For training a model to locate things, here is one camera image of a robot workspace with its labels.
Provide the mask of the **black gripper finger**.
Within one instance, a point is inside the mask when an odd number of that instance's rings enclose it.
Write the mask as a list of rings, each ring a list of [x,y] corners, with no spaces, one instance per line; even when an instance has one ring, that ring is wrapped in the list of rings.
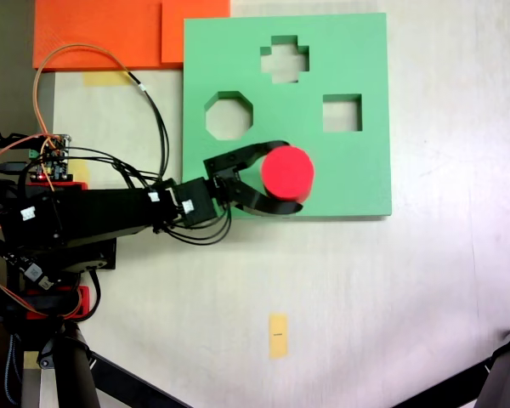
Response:
[[[280,147],[289,146],[290,144],[283,140],[274,140],[257,144],[250,144],[236,151],[238,170],[244,170],[251,167],[260,158],[268,155],[272,150]]]
[[[231,203],[252,215],[292,215],[303,205],[296,201],[281,201],[268,197],[240,180],[231,180]]]

